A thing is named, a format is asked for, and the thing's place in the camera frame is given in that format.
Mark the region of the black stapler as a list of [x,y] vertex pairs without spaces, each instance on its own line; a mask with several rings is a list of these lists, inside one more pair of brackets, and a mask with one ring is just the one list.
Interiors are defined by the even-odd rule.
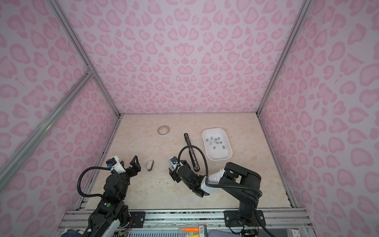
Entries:
[[[187,133],[184,134],[184,138],[185,138],[186,144],[188,146],[191,146],[190,138],[189,138],[189,135]],[[189,148],[189,157],[191,159],[191,162],[192,162],[192,165],[193,165],[195,172],[199,172],[200,166],[199,166],[198,160],[196,158],[196,155],[195,155],[192,147]]]

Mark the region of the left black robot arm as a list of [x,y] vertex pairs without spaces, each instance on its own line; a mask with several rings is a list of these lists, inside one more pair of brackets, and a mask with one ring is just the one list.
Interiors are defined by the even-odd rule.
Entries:
[[106,167],[102,170],[111,174],[106,178],[104,193],[99,195],[101,200],[88,218],[84,237],[111,237],[118,228],[132,226],[133,219],[124,200],[130,179],[141,171],[138,157],[134,156],[130,167],[125,168],[124,162],[114,156],[106,161]]

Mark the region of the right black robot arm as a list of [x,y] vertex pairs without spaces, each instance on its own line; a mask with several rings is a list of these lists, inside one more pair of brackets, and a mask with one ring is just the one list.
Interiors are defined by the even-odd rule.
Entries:
[[266,226],[262,211],[258,211],[259,199],[263,196],[260,191],[261,176],[249,169],[228,162],[218,173],[206,177],[195,174],[186,161],[170,162],[169,174],[177,183],[183,182],[199,197],[224,190],[239,201],[236,219],[231,221],[238,225]]

